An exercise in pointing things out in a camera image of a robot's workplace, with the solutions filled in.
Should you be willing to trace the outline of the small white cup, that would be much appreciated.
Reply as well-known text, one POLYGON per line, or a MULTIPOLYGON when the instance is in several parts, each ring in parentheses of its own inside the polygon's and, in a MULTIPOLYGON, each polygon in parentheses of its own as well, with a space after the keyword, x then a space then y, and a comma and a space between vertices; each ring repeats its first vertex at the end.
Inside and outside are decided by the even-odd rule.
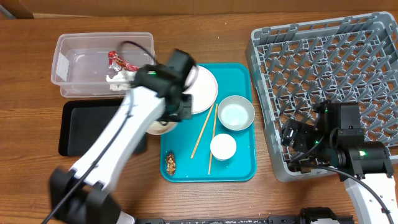
POLYGON ((218 134, 210 143, 210 151, 217 160, 226 161, 236 153, 237 144, 229 134, 218 134))

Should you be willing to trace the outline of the red snack wrapper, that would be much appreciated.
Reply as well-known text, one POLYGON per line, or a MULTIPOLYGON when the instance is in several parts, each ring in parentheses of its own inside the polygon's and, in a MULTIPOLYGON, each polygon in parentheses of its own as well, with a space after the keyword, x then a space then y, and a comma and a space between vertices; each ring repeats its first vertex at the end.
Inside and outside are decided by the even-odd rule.
POLYGON ((136 72, 139 70, 139 67, 132 65, 126 62, 124 59, 122 59, 116 51, 110 51, 108 53, 108 60, 109 60, 109 68, 117 72, 121 70, 136 72))

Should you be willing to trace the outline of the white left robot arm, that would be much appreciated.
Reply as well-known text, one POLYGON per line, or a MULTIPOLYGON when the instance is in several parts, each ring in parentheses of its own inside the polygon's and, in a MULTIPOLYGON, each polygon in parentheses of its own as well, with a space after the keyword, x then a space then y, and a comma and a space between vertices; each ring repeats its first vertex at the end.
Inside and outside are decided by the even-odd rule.
POLYGON ((119 109, 94 144, 69 171, 50 177, 51 212, 44 218, 65 223, 135 223, 112 198, 121 171, 150 125, 191 117, 187 80, 197 65, 145 65, 127 82, 119 109))

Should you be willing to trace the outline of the small pink plate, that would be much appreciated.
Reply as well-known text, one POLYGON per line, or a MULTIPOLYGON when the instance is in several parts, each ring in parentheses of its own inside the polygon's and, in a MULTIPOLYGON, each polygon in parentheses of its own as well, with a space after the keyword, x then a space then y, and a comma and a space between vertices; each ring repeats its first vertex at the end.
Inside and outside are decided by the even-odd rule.
POLYGON ((172 131, 178 123, 176 122, 163 122, 155 121, 147 129, 147 133, 151 135, 162 135, 172 131))

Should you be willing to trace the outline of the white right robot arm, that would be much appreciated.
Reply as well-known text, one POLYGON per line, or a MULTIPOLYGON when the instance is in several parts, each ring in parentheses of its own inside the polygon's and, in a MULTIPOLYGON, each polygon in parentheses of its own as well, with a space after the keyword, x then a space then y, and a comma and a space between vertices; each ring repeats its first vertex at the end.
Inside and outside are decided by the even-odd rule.
POLYGON ((300 153, 290 166, 339 175, 361 223, 397 223, 392 162, 383 143, 365 141, 359 118, 320 118, 314 126, 289 119, 280 136, 300 153))

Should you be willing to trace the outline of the brown food scrap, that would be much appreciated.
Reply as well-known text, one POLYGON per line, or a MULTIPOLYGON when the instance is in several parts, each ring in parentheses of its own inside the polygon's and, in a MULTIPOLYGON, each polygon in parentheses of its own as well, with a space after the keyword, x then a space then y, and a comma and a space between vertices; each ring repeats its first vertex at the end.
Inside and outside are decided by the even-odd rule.
POLYGON ((172 152, 166 157, 166 166, 166 171, 168 175, 174 175, 177 168, 175 163, 175 156, 172 152))

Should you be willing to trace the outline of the white tissue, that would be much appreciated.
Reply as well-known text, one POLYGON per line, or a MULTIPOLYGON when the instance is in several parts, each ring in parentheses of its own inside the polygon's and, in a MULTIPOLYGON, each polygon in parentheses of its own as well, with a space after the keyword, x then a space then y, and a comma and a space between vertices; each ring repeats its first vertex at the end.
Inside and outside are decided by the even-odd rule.
POLYGON ((112 91, 130 90, 130 82, 134 80, 136 72, 121 70, 113 78, 106 76, 106 81, 109 83, 109 89, 112 91))

